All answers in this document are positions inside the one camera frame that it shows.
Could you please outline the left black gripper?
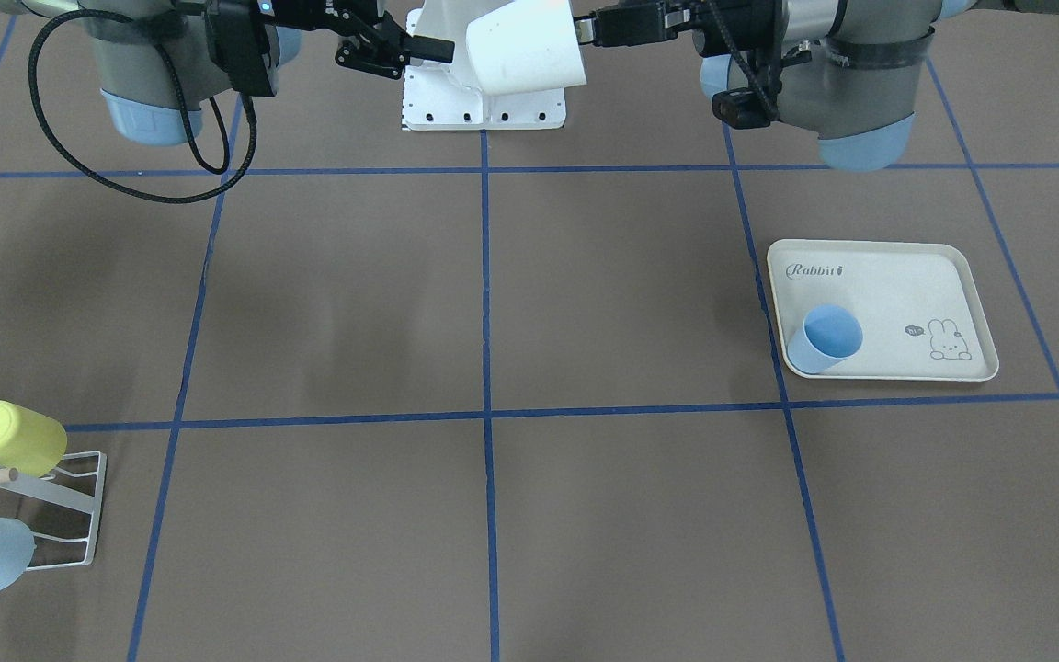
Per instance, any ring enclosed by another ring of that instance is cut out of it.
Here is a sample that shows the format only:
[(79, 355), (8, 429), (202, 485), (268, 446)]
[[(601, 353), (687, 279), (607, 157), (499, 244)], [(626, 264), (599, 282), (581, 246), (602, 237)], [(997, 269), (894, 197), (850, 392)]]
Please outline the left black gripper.
[[(676, 13), (672, 25), (669, 13)], [(618, 3), (575, 17), (580, 44), (600, 49), (634, 47), (674, 40), (689, 32), (701, 58), (739, 51), (772, 56), (783, 47), (782, 64), (811, 61), (811, 42), (786, 39), (791, 10), (787, 1), (668, 1)]]

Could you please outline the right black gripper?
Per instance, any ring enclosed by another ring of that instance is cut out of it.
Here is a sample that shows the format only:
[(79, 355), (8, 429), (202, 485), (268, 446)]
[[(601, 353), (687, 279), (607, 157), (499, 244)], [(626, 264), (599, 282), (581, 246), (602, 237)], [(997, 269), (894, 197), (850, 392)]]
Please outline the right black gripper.
[(454, 62), (455, 43), (427, 35), (406, 35), (383, 1), (261, 1), (262, 20), (302, 32), (339, 35), (339, 66), (391, 80), (407, 64)]

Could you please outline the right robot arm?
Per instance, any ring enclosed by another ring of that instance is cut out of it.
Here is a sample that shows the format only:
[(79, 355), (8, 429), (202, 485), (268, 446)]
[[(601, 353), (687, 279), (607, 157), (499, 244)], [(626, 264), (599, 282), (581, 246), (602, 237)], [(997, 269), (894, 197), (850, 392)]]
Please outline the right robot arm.
[(118, 133), (180, 145), (207, 99), (273, 97), (302, 32), (329, 30), (336, 61), (399, 79), (411, 62), (453, 62), (455, 44), (409, 34), (381, 1), (0, 1), (0, 13), (83, 26)]

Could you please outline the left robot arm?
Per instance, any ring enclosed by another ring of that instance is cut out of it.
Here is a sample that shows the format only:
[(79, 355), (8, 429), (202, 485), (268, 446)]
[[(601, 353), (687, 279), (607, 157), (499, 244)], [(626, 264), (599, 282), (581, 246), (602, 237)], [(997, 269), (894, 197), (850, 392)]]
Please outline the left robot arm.
[(907, 150), (936, 25), (971, 11), (1059, 16), (1059, 1), (621, 1), (575, 33), (600, 49), (688, 33), (723, 125), (798, 127), (828, 167), (869, 172)]

